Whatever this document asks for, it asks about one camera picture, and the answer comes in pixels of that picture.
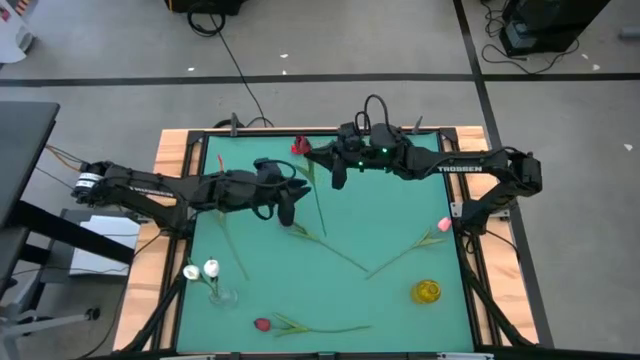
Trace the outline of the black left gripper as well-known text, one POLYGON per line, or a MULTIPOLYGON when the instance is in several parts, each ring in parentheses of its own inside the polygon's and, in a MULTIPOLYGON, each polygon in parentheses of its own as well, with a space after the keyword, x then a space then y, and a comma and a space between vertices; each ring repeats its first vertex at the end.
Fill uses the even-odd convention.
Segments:
POLYGON ((295 201, 310 191, 306 180, 285 178, 280 171, 273 169, 261 169, 257 173, 244 170, 227 172, 227 199, 231 204, 248 207, 278 205, 278 219, 283 226, 293 224, 295 201))

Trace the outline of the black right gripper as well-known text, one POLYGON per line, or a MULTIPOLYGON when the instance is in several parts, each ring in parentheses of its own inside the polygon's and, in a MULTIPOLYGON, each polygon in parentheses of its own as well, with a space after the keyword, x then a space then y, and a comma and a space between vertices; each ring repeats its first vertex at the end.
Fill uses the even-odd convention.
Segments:
POLYGON ((356 152, 344 151, 338 143, 338 137, 333 145, 333 151, 314 149, 305 157, 317 164, 333 164, 331 169, 333 189, 341 190, 347 180, 347 169, 356 168, 363 172, 365 169, 391 171, 399 167, 410 146, 411 140, 398 127, 386 124, 375 124, 370 128, 368 140, 356 152))

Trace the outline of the red artificial tulip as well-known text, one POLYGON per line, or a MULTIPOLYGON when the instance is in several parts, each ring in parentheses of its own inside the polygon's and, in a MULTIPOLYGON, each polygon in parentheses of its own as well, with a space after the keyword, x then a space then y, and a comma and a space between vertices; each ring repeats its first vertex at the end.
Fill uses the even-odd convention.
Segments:
POLYGON ((337 329, 320 329, 303 325, 280 313, 273 313, 269 318, 256 318, 253 321, 253 325, 260 332, 274 332, 274 337, 283 337, 304 333, 342 334, 367 330, 371 328, 371 325, 359 325, 337 329))
POLYGON ((314 192, 314 197, 315 197, 315 201, 316 201, 316 208, 317 208, 318 215, 319 215, 320 222, 321 222, 321 226, 322 226, 322 231, 323 231, 324 235, 327 235, 324 216, 323 216, 323 213, 322 213, 320 199, 319 199, 319 195, 318 195, 318 191, 317 191, 316 176, 315 176, 315 165, 314 165, 313 161, 309 160, 306 157, 306 154, 309 153, 311 150, 312 150, 312 146, 311 146, 311 143, 309 142, 307 137, 301 136, 301 135, 298 135, 298 136, 295 137, 294 143, 291 146, 291 152, 294 155, 300 155, 300 156, 303 156, 306 159, 306 166, 305 167, 303 167, 302 165, 295 165, 295 168, 312 185, 313 192, 314 192))

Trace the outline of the white artificial tulip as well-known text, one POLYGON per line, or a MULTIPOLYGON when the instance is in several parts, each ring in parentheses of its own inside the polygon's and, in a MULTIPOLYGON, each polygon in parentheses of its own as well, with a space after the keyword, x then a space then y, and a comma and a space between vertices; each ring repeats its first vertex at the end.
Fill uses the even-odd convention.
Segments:
POLYGON ((218 284, 220 273, 219 262, 213 258, 210 258, 204 263, 203 271, 205 274, 205 283, 211 291, 211 298, 214 301, 217 301, 220 295, 218 284))
POLYGON ((217 287, 210 280, 206 280, 201 275, 200 270, 196 265, 193 265, 193 264, 186 265, 182 270, 182 274, 187 280, 191 282, 196 282, 196 283, 201 283, 206 285, 214 297, 218 296, 217 287))

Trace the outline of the clear glass vase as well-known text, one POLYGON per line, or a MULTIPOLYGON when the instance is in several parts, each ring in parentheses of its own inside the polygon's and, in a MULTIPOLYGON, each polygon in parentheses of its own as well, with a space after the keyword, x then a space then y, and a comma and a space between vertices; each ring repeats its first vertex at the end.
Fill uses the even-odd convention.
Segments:
POLYGON ((238 303, 238 292, 226 286, 216 285, 213 290, 210 291, 210 302, 219 307, 232 308, 238 303))

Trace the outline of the yellow glass vase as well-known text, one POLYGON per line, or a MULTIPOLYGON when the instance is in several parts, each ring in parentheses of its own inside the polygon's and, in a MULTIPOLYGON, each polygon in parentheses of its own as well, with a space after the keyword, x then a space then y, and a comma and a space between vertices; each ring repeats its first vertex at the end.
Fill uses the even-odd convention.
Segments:
POLYGON ((434 280, 421 280, 411 287, 410 297, 415 304, 434 303, 441 297, 441 287, 434 280))

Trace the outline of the green-stemmed artificial tulip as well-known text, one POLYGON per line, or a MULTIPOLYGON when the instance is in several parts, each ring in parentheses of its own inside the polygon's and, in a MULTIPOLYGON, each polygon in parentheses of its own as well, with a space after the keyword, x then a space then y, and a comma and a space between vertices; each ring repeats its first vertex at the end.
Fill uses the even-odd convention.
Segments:
POLYGON ((351 257, 345 255, 344 253, 342 253, 342 252, 338 251, 337 249, 335 249, 334 247, 330 246, 324 240, 322 240, 318 236, 316 236, 316 235, 312 234, 311 232, 309 232, 304 226, 301 226, 301 225, 299 225, 297 223, 293 223, 293 225, 289 228, 288 233, 291 236, 295 236, 295 237, 298 237, 298 238, 306 239, 306 240, 309 240, 309 241, 314 242, 316 244, 319 244, 319 245, 323 246, 325 249, 331 251, 335 255, 341 257, 342 259, 344 259, 347 262, 351 263, 355 267, 357 267, 360 270, 364 271, 365 273, 368 272, 368 270, 364 266, 362 266, 361 264, 356 262, 351 257))

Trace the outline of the teal table mat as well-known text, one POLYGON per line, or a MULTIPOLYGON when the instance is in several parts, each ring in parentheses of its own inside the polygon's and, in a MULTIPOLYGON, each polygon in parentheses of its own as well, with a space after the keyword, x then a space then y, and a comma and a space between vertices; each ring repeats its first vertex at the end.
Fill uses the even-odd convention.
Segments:
POLYGON ((296 205, 295 219, 309 232, 351 257, 368 272, 323 246, 291 236, 273 216, 251 211, 201 214, 191 260, 213 258, 220 286, 233 288, 235 307, 213 305, 209 289, 189 283, 177 340, 182 353, 203 352, 467 352, 471 326, 451 232, 444 241, 413 250, 370 279, 367 275, 416 242, 449 213, 444 178, 405 181, 375 170, 350 170, 335 190, 330 173, 315 171, 327 235, 311 191, 296 205), (441 297, 415 304, 411 287, 434 280, 441 297), (274 337, 253 321, 283 314, 303 325, 342 333, 274 337))

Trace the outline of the pink artificial tulip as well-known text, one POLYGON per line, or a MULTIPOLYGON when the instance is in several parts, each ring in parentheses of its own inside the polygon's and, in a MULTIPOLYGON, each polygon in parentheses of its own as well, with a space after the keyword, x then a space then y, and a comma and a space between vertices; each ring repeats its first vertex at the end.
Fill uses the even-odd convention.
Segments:
POLYGON ((408 246, 405 250, 400 252, 395 257, 389 259, 378 268, 376 268, 373 272, 367 275, 366 279, 370 279, 374 277, 376 274, 381 272, 383 269, 394 263, 395 261, 401 259, 403 256, 407 255, 413 250, 417 250, 420 248, 425 248, 440 242, 444 241, 444 235, 451 229, 453 221, 449 217, 442 218, 434 227, 429 227, 425 233, 412 245, 408 246))

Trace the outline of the grey flat floor panel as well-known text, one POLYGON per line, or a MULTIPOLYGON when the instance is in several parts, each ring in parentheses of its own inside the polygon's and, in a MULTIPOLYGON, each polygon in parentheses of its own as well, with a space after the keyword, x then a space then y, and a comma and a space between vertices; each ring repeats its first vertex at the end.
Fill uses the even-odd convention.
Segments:
MULTIPOLYGON (((63 209, 60 216, 131 249, 136 246, 141 228, 137 222, 114 211, 63 209)), ((54 241, 40 280, 43 283, 64 283, 81 276, 125 277, 128 272, 129 266, 124 263, 54 241)))

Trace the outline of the black equipment box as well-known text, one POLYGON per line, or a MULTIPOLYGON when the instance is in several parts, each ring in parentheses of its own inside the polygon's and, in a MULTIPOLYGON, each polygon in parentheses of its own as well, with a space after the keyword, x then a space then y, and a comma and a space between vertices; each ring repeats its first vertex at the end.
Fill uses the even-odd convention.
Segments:
POLYGON ((235 16, 247 0, 163 0, 175 13, 202 13, 235 16))

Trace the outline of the grey office chair base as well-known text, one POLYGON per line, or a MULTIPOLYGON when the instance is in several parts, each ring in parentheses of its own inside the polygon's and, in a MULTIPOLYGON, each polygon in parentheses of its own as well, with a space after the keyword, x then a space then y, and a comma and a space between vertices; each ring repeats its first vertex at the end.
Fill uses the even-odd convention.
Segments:
POLYGON ((94 321, 101 315, 99 308, 89 308, 82 314, 52 318, 40 316, 30 307, 32 295, 21 292, 7 306, 0 306, 0 360, 20 360, 16 341, 19 337, 74 323, 94 321))

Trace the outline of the black computer case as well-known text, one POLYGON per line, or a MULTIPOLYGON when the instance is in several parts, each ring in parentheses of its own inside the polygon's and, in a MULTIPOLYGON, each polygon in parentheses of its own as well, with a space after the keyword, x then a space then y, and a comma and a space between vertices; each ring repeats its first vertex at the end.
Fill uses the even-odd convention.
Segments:
POLYGON ((566 52, 611 0, 508 0, 499 40, 509 57, 566 52))

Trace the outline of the dark grey desk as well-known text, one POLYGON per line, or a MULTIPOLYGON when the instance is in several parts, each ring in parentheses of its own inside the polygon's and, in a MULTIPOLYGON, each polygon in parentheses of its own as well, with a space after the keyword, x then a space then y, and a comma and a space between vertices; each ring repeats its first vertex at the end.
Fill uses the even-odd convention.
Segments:
POLYGON ((21 199, 60 105, 0 101, 0 299, 30 233, 130 265, 134 250, 21 199))

